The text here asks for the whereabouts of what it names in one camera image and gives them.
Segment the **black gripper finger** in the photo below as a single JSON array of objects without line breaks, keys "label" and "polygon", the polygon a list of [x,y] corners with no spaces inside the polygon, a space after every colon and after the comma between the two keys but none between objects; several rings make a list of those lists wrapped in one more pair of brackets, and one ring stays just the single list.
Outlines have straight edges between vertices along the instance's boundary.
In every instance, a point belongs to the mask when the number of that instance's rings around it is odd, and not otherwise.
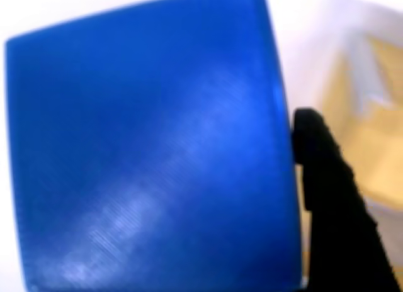
[{"label": "black gripper finger", "polygon": [[292,145],[302,167],[305,209],[311,213],[306,291],[399,291],[377,223],[316,110],[295,110]]}]

